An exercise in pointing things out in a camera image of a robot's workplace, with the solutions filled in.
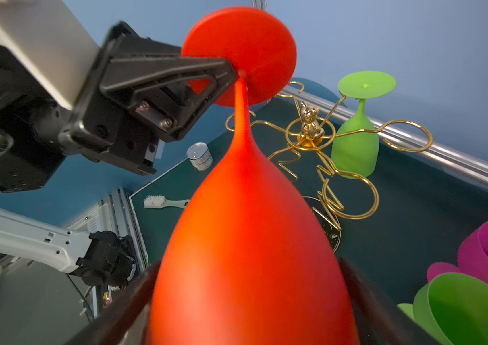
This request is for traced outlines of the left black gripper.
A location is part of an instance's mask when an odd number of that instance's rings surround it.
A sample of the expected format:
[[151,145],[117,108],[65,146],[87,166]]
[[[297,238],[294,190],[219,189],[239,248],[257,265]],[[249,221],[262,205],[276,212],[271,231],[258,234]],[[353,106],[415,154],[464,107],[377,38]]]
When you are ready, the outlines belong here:
[[237,79],[228,60],[184,57],[126,22],[112,26],[105,43],[113,46],[100,92],[134,101],[135,118],[97,90],[97,76],[86,83],[83,104],[65,109],[0,46],[0,192],[42,188],[70,155],[151,175],[157,137],[183,139]]

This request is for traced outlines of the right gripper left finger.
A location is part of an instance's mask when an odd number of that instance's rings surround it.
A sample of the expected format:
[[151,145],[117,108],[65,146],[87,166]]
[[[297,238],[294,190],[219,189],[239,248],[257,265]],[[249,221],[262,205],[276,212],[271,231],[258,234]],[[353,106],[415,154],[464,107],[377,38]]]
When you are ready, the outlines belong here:
[[119,344],[137,317],[150,304],[160,266],[161,261],[158,261],[141,273],[106,311],[67,344]]

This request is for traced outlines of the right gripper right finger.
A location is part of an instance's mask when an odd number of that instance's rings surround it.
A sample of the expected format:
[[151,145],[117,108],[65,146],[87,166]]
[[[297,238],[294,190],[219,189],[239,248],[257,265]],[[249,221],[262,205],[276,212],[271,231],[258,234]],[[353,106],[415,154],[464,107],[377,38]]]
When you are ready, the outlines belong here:
[[361,344],[432,344],[436,339],[406,316],[359,267],[344,257],[338,259],[352,302]]

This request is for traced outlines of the green wine glass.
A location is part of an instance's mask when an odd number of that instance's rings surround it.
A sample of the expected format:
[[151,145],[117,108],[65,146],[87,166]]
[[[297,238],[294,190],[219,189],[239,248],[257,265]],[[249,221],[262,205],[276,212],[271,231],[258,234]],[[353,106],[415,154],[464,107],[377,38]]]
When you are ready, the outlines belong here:
[[354,116],[338,130],[332,143],[331,159],[338,170],[368,177],[376,168],[380,148],[374,124],[365,115],[367,99],[385,96],[396,87],[393,76],[379,71],[349,74],[340,80],[339,91],[360,101]]
[[488,344],[488,284],[475,277],[438,275],[398,307],[441,344]]

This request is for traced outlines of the red wine glass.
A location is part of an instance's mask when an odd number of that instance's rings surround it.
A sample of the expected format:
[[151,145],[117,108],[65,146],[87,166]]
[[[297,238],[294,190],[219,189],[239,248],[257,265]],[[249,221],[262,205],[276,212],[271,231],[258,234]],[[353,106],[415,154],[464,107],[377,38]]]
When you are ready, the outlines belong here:
[[170,238],[151,301],[152,344],[358,344],[339,263],[304,198],[262,154],[249,107],[282,90],[296,44],[273,15],[216,11],[188,34],[184,57],[237,72],[219,98],[235,109],[227,154]]

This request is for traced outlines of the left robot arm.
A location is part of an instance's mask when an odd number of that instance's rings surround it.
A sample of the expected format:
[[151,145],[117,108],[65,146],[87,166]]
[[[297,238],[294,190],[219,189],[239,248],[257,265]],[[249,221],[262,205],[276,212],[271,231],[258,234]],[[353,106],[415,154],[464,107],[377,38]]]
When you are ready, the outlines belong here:
[[[236,78],[228,60],[184,57],[179,47],[140,37],[120,22],[69,110],[0,46],[0,192],[42,188],[70,155],[151,175],[153,146],[183,139]],[[2,209],[0,253],[89,286],[123,286],[137,267],[128,235],[83,234]]]

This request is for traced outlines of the green wine glass back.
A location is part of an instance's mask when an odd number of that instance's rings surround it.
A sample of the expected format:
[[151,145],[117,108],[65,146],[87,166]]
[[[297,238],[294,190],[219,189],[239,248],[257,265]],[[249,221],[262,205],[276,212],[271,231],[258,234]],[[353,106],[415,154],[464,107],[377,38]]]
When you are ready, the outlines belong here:
[[339,91],[360,101],[354,116],[338,130],[332,143],[331,159],[338,170],[368,177],[376,168],[380,148],[374,124],[365,115],[367,99],[385,96],[396,87],[393,76],[379,71],[349,74],[340,80]]

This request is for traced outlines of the small silver tin can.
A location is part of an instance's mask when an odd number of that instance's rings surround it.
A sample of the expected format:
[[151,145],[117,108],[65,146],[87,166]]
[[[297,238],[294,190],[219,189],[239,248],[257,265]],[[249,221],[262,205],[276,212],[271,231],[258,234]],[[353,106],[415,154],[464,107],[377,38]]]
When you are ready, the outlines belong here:
[[197,142],[190,146],[186,156],[198,171],[206,171],[213,163],[211,152],[204,142]]

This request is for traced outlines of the white scrub brush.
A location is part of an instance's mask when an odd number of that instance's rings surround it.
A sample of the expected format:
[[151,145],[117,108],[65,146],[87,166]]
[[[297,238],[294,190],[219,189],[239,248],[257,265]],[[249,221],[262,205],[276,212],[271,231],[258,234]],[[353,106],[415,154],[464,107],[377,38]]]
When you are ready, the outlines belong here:
[[181,208],[185,209],[189,204],[189,199],[172,201],[164,195],[148,195],[143,201],[143,207],[148,209],[162,209],[162,208]]

